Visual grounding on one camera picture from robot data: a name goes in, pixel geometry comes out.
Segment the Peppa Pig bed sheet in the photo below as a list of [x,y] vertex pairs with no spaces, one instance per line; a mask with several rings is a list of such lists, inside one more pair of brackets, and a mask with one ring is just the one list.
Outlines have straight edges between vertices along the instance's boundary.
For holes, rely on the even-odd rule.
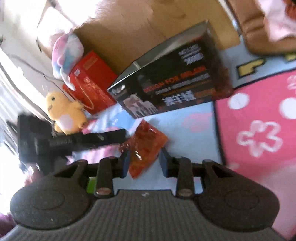
[[226,231],[190,201],[174,197],[177,181],[159,162],[138,179],[115,180],[118,197],[99,201],[76,225],[19,229],[12,240],[295,240],[295,61],[259,57],[240,44],[224,52],[234,94],[226,99],[146,117],[168,136],[170,154],[194,162],[214,158],[270,189],[280,201],[272,228]]

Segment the brown cushion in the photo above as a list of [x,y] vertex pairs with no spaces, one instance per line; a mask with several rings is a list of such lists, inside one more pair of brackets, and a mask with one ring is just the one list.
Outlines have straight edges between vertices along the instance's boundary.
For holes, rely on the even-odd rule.
[[277,42],[269,40],[263,23],[264,14],[255,1],[227,1],[249,52],[257,55],[276,55],[295,52],[295,37],[286,37]]

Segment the wooden headboard panel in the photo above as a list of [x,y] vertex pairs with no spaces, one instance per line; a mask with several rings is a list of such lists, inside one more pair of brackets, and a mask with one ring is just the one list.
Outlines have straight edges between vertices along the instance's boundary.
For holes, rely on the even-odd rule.
[[168,38],[208,20],[221,50],[240,43],[224,1],[47,1],[37,44],[51,56],[55,41],[74,32],[117,73]]

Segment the black sheep wool box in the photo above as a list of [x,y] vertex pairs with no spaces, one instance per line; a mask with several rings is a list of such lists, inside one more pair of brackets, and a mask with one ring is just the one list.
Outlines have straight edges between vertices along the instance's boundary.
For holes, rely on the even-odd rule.
[[233,93],[209,21],[157,45],[124,70],[108,93],[133,118],[164,113]]

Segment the yellow plush chick toy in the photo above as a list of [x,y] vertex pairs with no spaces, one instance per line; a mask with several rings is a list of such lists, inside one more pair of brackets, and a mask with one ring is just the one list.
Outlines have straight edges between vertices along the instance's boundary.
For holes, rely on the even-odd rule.
[[71,135],[88,124],[84,107],[79,101],[70,101],[62,92],[50,92],[45,100],[48,116],[55,121],[56,132]]

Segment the red gift bag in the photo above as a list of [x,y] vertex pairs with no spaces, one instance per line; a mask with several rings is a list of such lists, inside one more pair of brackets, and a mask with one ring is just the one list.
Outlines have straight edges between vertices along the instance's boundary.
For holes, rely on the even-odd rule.
[[116,104],[107,88],[118,75],[95,52],[86,54],[71,70],[69,77],[75,90],[70,90],[65,84],[62,88],[82,102],[91,115]]

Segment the bright green snack packet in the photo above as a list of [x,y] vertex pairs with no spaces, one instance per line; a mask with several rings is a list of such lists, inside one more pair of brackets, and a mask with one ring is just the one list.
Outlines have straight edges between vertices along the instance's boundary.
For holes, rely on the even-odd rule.
[[96,186],[96,178],[90,177],[87,184],[86,192],[89,194],[93,194],[95,192],[95,186]]

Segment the pink blue plush toy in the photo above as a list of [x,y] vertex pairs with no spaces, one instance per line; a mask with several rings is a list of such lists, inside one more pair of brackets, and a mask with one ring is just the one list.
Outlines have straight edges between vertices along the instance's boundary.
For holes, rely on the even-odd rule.
[[84,47],[76,34],[69,32],[59,37],[52,51],[51,63],[53,75],[57,79],[62,79],[70,90],[76,90],[70,80],[70,72],[81,60]]

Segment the red orange snack packet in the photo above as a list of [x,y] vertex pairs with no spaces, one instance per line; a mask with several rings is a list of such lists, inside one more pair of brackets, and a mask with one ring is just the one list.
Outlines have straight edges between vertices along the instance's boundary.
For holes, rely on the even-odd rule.
[[129,173],[138,178],[156,160],[168,137],[157,128],[142,120],[134,134],[120,145],[119,151],[130,151]]

